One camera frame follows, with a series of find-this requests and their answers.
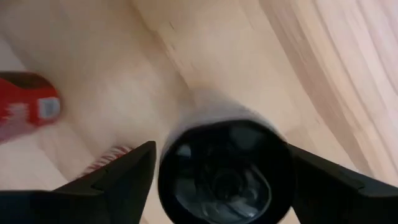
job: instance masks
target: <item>red canister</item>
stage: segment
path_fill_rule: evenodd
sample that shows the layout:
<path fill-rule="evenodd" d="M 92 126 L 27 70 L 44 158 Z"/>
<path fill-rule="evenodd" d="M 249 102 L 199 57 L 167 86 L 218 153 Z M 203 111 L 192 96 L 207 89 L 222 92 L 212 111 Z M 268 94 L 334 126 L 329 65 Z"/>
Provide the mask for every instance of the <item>red canister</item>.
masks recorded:
<path fill-rule="evenodd" d="M 27 72 L 0 72 L 0 142 L 54 122 L 60 98 L 44 78 Z"/>

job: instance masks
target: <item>wood grain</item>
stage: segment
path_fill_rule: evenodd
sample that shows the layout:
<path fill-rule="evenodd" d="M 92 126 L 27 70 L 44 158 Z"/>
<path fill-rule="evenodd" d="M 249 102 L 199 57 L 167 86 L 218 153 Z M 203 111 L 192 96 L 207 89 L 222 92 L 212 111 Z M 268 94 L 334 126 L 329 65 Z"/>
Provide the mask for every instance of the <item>wood grain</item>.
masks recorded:
<path fill-rule="evenodd" d="M 2 189 L 62 185 L 115 144 L 161 147 L 203 87 L 259 112 L 292 144 L 398 186 L 394 0 L 0 5 L 1 69 L 39 72 L 65 105 L 59 123 L 0 147 Z M 144 217 L 167 223 L 155 187 Z M 293 211 L 283 221 L 297 222 Z"/>

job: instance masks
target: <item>black plastic part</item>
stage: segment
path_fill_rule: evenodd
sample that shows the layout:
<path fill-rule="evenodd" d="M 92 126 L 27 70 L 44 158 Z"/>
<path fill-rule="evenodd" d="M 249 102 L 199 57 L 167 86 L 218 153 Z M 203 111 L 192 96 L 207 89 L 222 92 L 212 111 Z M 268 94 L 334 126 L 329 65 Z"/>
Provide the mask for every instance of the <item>black plastic part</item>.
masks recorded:
<path fill-rule="evenodd" d="M 139 223 L 152 183 L 155 142 L 147 142 L 53 192 L 0 192 L 0 223 Z"/>
<path fill-rule="evenodd" d="M 398 223 L 398 188 L 290 145 L 301 223 Z"/>

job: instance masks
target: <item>red and white striped object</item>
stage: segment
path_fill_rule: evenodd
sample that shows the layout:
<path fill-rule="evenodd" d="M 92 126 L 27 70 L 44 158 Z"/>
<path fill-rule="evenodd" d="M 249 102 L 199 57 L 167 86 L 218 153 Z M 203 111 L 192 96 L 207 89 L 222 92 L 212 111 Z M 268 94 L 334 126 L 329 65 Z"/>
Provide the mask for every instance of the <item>red and white striped object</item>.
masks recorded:
<path fill-rule="evenodd" d="M 90 166 L 88 166 L 77 178 L 84 177 L 85 175 L 90 174 L 98 170 L 99 168 L 108 165 L 110 162 L 124 156 L 131 150 L 133 150 L 133 148 L 127 146 L 112 147 L 110 150 L 106 151 L 99 159 L 97 159 Z"/>

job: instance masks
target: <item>wooden floor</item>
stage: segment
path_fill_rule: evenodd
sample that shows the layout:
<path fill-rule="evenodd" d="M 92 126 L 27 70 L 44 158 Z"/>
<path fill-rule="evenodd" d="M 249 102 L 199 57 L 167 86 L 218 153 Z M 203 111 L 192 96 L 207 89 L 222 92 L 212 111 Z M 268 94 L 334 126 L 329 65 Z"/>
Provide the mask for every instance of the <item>wooden floor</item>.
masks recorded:
<path fill-rule="evenodd" d="M 161 148 L 203 87 L 398 186 L 395 0 L 7 0 L 0 33 L 0 69 L 42 74 L 64 104 L 0 146 L 0 189 L 54 189 L 112 145 Z M 167 220 L 153 188 L 142 222 Z"/>

